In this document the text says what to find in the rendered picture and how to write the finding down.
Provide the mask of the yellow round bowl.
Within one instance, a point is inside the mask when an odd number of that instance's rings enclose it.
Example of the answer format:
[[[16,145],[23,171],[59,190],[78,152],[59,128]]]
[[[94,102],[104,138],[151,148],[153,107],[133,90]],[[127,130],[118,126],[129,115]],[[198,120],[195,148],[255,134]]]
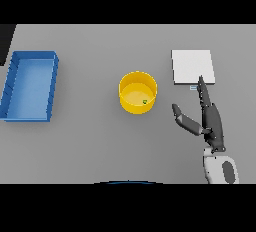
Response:
[[[130,114],[149,112],[155,104],[158,85],[155,79],[143,71],[124,75],[118,85],[118,96],[122,108]]]

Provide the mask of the pale square measuring scale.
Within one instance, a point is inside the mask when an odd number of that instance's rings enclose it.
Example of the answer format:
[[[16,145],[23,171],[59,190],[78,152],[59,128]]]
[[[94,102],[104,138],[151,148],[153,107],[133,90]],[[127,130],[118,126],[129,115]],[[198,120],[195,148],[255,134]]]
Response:
[[[175,85],[196,85],[200,76],[207,85],[215,84],[209,50],[171,50],[170,58]]]

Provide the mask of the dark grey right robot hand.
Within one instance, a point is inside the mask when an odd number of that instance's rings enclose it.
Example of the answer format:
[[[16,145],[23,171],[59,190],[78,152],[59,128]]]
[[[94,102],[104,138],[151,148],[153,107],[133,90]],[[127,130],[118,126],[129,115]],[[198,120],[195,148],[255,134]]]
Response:
[[[208,89],[203,76],[200,75],[197,84],[199,102],[201,106],[202,122],[198,123],[186,116],[177,104],[172,105],[176,123],[195,136],[204,136],[205,142],[212,148],[212,152],[225,152],[224,134],[219,111],[210,101]]]

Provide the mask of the blue rectangular tray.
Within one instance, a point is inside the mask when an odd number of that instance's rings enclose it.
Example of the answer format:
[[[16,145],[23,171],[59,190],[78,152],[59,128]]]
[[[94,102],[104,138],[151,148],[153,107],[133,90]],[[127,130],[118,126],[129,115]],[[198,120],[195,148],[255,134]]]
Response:
[[[0,99],[0,120],[49,122],[58,63],[55,51],[14,51]]]

